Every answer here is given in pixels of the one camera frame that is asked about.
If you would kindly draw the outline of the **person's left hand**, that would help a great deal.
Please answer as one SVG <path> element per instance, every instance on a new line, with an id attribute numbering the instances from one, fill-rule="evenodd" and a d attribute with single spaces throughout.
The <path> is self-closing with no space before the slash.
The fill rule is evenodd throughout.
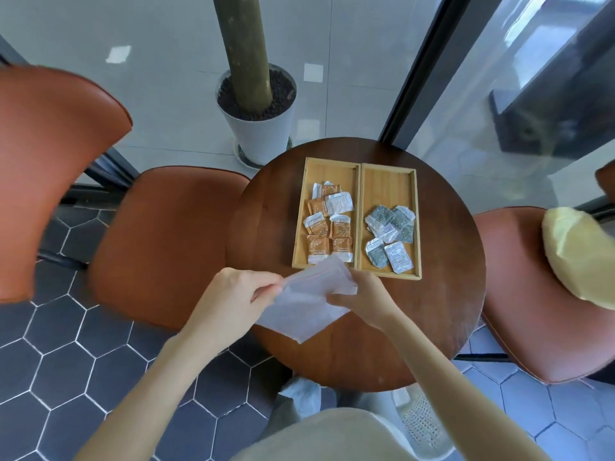
<path id="1" fill-rule="evenodd" d="M 211 280 L 184 328 L 233 343 L 272 304 L 251 303 L 255 290 L 268 285 L 284 287 L 284 283 L 276 273 L 224 268 Z"/>

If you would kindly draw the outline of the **person's right hand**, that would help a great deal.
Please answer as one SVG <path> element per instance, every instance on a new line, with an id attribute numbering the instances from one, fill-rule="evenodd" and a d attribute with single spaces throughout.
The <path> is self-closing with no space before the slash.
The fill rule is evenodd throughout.
<path id="1" fill-rule="evenodd" d="M 401 309 L 391 298 L 380 278 L 370 271 L 350 270 L 357 284 L 357 307 L 350 310 L 361 317 L 365 323 L 382 332 L 388 324 L 402 314 Z"/>

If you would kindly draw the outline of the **white translucent plastic bag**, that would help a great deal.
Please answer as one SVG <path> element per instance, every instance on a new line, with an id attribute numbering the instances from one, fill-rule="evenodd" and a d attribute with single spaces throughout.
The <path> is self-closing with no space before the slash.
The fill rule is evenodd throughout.
<path id="1" fill-rule="evenodd" d="M 346 264 L 329 256 L 287 277 L 281 293 L 255 324 L 301 344 L 349 312 L 330 304 L 328 294 L 356 295 L 357 290 Z"/>

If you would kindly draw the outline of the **person's left forearm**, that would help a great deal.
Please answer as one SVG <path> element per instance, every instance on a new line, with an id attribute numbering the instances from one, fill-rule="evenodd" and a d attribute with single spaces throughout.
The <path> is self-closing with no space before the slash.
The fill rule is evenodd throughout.
<path id="1" fill-rule="evenodd" d="M 149 461 L 189 386 L 227 347 L 208 329 L 171 337 L 73 461 Z"/>

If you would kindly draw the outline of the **person's right forearm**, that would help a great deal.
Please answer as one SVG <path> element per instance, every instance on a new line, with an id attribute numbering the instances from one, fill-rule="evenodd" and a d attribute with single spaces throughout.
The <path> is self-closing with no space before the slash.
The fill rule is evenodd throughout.
<path id="1" fill-rule="evenodd" d="M 379 328 L 404 359 L 465 461 L 550 461 L 409 317 L 400 311 L 387 314 Z"/>

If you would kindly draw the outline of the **pile of orange white packets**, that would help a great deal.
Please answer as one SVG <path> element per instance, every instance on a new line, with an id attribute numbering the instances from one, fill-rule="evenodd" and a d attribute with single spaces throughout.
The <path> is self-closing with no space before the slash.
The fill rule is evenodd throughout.
<path id="1" fill-rule="evenodd" d="M 343 263 L 354 262 L 354 200 L 341 185 L 330 181 L 314 183 L 304 217 L 306 263 L 315 265 L 329 256 Z"/>

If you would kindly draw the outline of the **pile of grey white packets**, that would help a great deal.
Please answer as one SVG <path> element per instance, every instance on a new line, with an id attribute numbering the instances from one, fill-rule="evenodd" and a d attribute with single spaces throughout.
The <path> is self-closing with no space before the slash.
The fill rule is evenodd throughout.
<path id="1" fill-rule="evenodd" d="M 401 205 L 393 209 L 378 205 L 365 217 L 366 227 L 374 235 L 366 243 L 365 253 L 374 267 L 383 269 L 390 266 L 395 274 L 413 269 L 406 245 L 414 241 L 415 222 L 415 213 Z"/>

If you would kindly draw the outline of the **round dark wooden table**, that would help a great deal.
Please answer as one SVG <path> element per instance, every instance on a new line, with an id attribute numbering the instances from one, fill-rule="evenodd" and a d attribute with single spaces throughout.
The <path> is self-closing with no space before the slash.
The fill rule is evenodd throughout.
<path id="1" fill-rule="evenodd" d="M 307 157 L 410 168 L 417 171 L 422 279 L 384 277 L 403 312 L 448 358 L 478 323 L 486 263 L 478 228 L 450 184 L 418 157 L 363 138 L 312 141 L 279 155 L 244 189 L 230 227 L 226 265 L 240 270 L 295 273 L 291 258 Z M 282 364 L 323 386 L 383 392 L 414 382 L 383 333 L 347 313 L 302 344 L 253 326 L 260 344 Z"/>

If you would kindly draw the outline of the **orange leather chair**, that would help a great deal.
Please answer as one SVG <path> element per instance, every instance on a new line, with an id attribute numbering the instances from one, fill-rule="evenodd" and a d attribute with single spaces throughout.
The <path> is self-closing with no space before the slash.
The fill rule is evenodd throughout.
<path id="1" fill-rule="evenodd" d="M 93 81 L 41 66 L 0 68 L 0 303 L 31 300 L 42 237 L 61 198 L 133 127 Z M 98 303 L 181 329 L 225 267 L 230 223 L 249 179 L 163 166 L 129 186 L 87 266 Z"/>
<path id="2" fill-rule="evenodd" d="M 516 206 L 474 216 L 486 257 L 482 318 L 511 361 L 545 383 L 615 365 L 615 311 L 571 294 L 545 256 L 547 209 Z"/>

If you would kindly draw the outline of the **wooden tray with grey packets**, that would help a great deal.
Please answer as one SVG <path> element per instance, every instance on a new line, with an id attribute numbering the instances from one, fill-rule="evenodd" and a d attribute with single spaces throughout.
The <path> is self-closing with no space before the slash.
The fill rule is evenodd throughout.
<path id="1" fill-rule="evenodd" d="M 379 269 L 369 260 L 365 251 L 368 241 L 374 238 L 365 223 L 367 217 L 377 206 L 393 209 L 406 206 L 416 216 L 414 222 L 413 242 L 404 243 L 406 253 L 411 258 L 413 267 L 403 273 L 395 273 L 387 265 Z M 356 223 L 354 238 L 354 267 L 361 271 L 372 271 L 379 277 L 398 278 L 418 281 L 422 279 L 421 263 L 421 223 L 418 204 L 418 183 L 416 170 L 369 163 L 360 165 L 360 182 L 355 203 L 354 221 Z"/>

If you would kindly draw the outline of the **wooden tray with orange packets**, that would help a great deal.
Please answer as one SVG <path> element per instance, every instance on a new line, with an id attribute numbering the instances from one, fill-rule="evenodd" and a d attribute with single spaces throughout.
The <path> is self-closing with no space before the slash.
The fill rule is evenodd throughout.
<path id="1" fill-rule="evenodd" d="M 303 181 L 298 202 L 298 213 L 295 216 L 295 244 L 291 266 L 294 269 L 306 269 L 309 267 L 306 237 L 308 232 L 303 224 L 310 215 L 308 201 L 311 199 L 314 184 L 332 182 L 341 185 L 344 192 L 350 193 L 354 210 L 350 213 L 353 239 L 353 262 L 351 265 L 358 267 L 359 250 L 361 242 L 362 222 L 359 219 L 362 208 L 362 175 L 361 164 L 325 160 L 307 157 L 304 163 Z"/>

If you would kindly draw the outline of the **white pot saucer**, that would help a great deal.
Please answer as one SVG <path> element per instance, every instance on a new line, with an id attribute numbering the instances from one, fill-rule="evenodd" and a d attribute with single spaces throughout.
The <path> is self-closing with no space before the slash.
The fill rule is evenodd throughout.
<path id="1" fill-rule="evenodd" d="M 243 136 L 235 137 L 234 156 L 244 166 L 259 170 L 272 162 L 279 155 L 293 147 L 293 138 L 288 136 L 283 143 L 281 137 Z"/>

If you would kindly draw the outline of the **person's beige top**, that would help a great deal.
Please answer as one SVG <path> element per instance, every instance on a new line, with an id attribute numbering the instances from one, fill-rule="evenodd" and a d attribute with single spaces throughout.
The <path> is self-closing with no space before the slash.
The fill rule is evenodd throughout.
<path id="1" fill-rule="evenodd" d="M 369 411 L 329 409 L 238 452 L 229 461 L 412 461 L 395 426 Z"/>

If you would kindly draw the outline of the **white mesh shoe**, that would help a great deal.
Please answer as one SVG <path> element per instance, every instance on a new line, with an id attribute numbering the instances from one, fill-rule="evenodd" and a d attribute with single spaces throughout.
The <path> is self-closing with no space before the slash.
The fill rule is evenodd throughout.
<path id="1" fill-rule="evenodd" d="M 391 392 L 399 418 L 418 461 L 444 461 L 455 445 L 418 383 Z"/>

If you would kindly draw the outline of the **white plant pot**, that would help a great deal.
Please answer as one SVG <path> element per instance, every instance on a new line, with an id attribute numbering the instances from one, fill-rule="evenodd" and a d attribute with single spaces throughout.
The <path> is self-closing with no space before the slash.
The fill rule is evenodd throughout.
<path id="1" fill-rule="evenodd" d="M 250 115 L 243 111 L 234 98 L 230 71 L 226 71 L 217 84 L 215 99 L 217 106 L 235 137 L 263 136 L 281 137 L 284 143 L 291 136 L 297 86 L 294 78 L 283 68 L 269 63 L 272 104 L 262 113 Z"/>

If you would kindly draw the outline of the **green-brown tree trunk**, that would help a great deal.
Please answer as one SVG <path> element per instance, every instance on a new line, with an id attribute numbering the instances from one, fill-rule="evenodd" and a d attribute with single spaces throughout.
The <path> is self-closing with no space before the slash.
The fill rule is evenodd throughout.
<path id="1" fill-rule="evenodd" d="M 259 0 L 213 0 L 238 105 L 253 114 L 273 101 Z"/>

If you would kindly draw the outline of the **pale yellow cushion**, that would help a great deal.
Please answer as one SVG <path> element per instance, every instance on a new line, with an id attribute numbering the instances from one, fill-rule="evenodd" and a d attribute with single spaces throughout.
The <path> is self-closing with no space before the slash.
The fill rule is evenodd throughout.
<path id="1" fill-rule="evenodd" d="M 542 241 L 551 270 L 573 296 L 615 311 L 615 238 L 583 211 L 548 209 Z"/>

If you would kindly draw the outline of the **black door frame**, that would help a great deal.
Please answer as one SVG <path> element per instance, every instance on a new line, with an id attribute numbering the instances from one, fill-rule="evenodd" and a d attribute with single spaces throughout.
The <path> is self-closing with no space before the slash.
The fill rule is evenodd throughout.
<path id="1" fill-rule="evenodd" d="M 381 131 L 405 150 L 503 0 L 442 0 Z"/>

